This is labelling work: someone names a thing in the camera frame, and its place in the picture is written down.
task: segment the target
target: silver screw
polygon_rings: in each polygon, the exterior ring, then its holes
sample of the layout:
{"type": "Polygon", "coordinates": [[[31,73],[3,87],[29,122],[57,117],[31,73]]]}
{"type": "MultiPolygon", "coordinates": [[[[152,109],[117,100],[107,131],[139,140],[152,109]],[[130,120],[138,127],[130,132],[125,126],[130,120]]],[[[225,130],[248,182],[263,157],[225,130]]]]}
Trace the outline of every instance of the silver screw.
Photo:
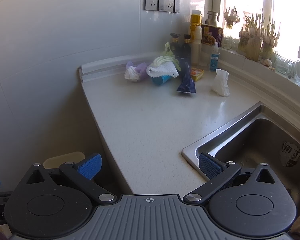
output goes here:
{"type": "Polygon", "coordinates": [[[186,199],[195,202],[195,201],[200,201],[202,197],[199,194],[192,193],[192,194],[188,194],[186,196],[186,199]]]}
{"type": "Polygon", "coordinates": [[[106,193],[106,194],[101,194],[101,195],[99,196],[99,199],[100,199],[101,201],[111,201],[111,200],[114,199],[114,195],[108,194],[108,193],[106,193]]]}

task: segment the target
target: sink basin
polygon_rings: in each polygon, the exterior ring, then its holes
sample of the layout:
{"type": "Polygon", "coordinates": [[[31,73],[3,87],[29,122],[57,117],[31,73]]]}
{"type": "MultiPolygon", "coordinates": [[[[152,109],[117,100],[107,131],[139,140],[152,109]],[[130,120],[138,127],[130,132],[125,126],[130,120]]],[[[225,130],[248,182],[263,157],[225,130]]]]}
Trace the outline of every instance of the sink basin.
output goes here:
{"type": "Polygon", "coordinates": [[[290,193],[300,215],[300,130],[262,102],[182,150],[190,165],[209,180],[199,168],[198,156],[202,152],[244,168],[268,163],[290,193]],[[293,156],[295,149],[299,154],[293,156]]]}

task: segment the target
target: electrical outlet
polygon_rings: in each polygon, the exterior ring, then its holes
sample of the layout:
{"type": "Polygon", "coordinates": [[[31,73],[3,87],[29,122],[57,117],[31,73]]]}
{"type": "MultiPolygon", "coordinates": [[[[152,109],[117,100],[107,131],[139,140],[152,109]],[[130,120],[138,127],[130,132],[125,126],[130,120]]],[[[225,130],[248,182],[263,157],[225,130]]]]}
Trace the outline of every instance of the electrical outlet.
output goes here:
{"type": "Polygon", "coordinates": [[[174,0],[159,0],[159,11],[173,12],[174,0]]]}
{"type": "Polygon", "coordinates": [[[145,10],[157,11],[158,0],[145,0],[145,10]]]}
{"type": "Polygon", "coordinates": [[[180,12],[180,0],[174,0],[173,12],[180,12]]]}

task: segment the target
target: blue label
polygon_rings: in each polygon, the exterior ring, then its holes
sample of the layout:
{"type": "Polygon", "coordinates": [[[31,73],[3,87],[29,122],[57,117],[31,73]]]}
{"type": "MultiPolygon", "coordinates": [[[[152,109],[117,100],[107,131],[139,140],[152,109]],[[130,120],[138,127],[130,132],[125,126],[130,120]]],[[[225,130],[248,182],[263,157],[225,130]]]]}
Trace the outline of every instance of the blue label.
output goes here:
{"type": "Polygon", "coordinates": [[[218,59],[219,59],[218,54],[211,54],[211,60],[210,60],[210,70],[211,71],[216,71],[217,66],[218,66],[218,59]]]}

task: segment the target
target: window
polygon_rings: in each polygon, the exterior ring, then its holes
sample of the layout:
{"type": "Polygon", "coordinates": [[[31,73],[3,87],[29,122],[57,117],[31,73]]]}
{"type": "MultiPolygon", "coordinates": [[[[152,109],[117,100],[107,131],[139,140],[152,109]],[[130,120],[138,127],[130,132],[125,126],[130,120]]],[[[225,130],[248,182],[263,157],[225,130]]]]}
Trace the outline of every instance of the window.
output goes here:
{"type": "Polygon", "coordinates": [[[236,6],[240,22],[233,26],[232,36],[239,38],[239,31],[244,24],[245,15],[264,13],[265,26],[271,20],[276,21],[276,31],[280,37],[278,46],[274,48],[278,53],[287,57],[298,56],[300,46],[300,0],[224,0],[221,1],[223,12],[227,7],[236,6]]]}

